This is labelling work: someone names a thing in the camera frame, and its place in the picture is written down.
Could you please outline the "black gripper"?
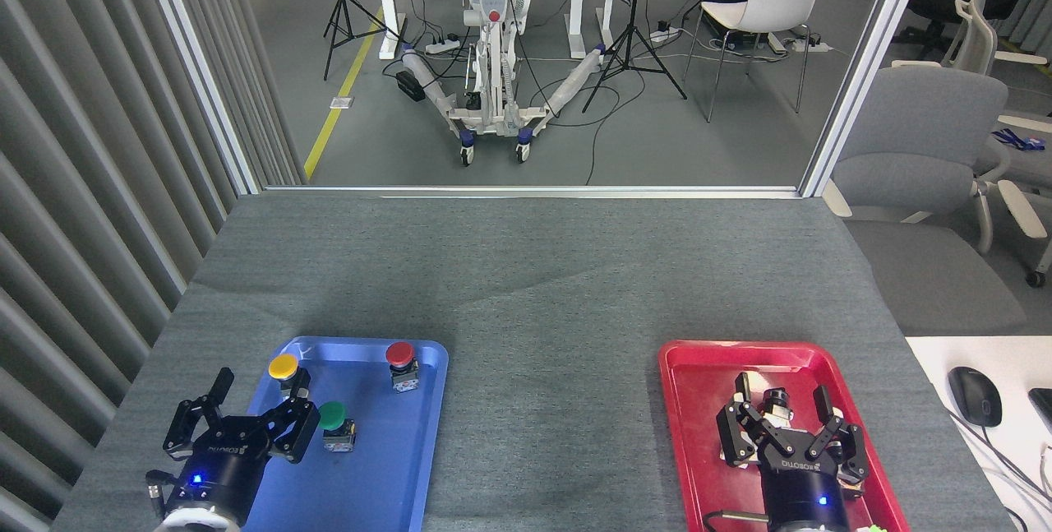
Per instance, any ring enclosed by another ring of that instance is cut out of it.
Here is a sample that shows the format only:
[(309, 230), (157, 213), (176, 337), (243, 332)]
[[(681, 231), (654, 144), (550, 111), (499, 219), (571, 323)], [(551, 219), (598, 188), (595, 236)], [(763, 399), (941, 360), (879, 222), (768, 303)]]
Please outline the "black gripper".
[[(184, 508), (214, 508), (234, 521), (247, 521), (267, 461), (303, 461), (320, 421), (310, 400), (289, 398), (258, 416), (222, 417), (220, 407), (234, 374), (222, 367), (210, 390), (182, 400), (163, 442), (173, 461), (187, 461), (168, 496), (168, 515)], [(199, 420), (207, 430), (193, 442)]]
[[(752, 404), (748, 374), (737, 375), (736, 393), (715, 417), (722, 458), (743, 465), (758, 453), (760, 490), (770, 527), (846, 527), (837, 479), (859, 486), (870, 475), (863, 430), (842, 416), (827, 387), (820, 385), (813, 390), (820, 433), (778, 431)], [(784, 438), (793, 448), (789, 456), (782, 454)]]

